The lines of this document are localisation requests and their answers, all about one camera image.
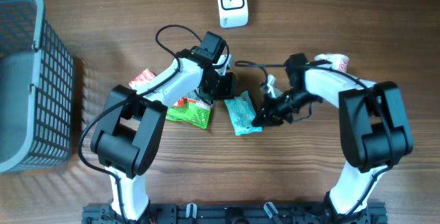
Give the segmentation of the light blue clear packet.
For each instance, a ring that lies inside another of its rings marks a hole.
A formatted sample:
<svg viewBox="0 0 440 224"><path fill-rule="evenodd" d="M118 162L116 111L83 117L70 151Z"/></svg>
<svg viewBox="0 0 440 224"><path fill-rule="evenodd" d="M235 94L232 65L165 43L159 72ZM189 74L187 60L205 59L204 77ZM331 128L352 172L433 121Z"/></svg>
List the light blue clear packet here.
<svg viewBox="0 0 440 224"><path fill-rule="evenodd" d="M253 126L256 112L248 91L233 99L224 100L236 136L262 132L262 127Z"/></svg>

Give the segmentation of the green snack bag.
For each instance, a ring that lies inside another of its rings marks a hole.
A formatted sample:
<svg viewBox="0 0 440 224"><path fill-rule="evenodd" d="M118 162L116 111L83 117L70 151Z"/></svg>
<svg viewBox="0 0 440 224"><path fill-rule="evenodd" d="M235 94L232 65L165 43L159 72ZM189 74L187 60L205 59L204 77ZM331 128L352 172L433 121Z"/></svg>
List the green snack bag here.
<svg viewBox="0 0 440 224"><path fill-rule="evenodd" d="M166 119L175 122L187 122L199 128L207 129L211 106L201 100L180 98L169 110Z"/></svg>

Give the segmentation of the small red white carton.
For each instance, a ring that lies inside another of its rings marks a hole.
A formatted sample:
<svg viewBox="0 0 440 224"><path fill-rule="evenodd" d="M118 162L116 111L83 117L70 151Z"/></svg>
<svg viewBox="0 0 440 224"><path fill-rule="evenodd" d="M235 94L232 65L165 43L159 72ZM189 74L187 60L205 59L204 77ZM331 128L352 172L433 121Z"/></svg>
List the small red white carton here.
<svg viewBox="0 0 440 224"><path fill-rule="evenodd" d="M129 86L132 89L141 87L156 77L156 74L152 72L149 68L146 68L142 73L136 76L132 81L129 82Z"/></svg>

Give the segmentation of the instant noodle cup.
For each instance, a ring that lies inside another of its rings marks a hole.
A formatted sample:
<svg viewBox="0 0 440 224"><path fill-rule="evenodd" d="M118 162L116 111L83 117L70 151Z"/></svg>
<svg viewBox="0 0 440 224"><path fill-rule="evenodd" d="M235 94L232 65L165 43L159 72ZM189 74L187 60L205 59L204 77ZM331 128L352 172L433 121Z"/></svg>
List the instant noodle cup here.
<svg viewBox="0 0 440 224"><path fill-rule="evenodd" d="M327 60L332 64L333 69L347 72L349 64L349 57L344 54L318 54L314 57L314 60Z"/></svg>

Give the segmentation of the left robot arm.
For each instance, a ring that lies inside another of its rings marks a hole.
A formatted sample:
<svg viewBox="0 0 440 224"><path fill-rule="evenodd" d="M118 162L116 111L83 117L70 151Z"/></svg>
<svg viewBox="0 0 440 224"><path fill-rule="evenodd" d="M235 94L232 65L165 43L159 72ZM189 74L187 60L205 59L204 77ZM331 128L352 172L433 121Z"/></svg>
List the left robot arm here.
<svg viewBox="0 0 440 224"><path fill-rule="evenodd" d="M158 152L167 111L191 91L211 100L231 98L235 77L227 42L212 32L200 44L173 54L168 69L148 84L114 87L92 122L90 149L112 182L113 201L88 205L83 223L152 223L145 172Z"/></svg>

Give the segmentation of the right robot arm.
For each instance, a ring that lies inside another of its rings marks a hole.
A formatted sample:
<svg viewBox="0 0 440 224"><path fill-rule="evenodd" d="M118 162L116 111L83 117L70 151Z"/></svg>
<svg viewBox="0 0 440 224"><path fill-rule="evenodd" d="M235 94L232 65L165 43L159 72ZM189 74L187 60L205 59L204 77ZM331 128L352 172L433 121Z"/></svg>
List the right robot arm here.
<svg viewBox="0 0 440 224"><path fill-rule="evenodd" d="M267 92L253 126L293 124L304 106L326 100L339 111L340 143L346 159L337 184L326 195L333 222L358 219L379 179L413 150L399 87L375 83L333 69L328 60L309 62L292 54L282 65L290 90Z"/></svg>

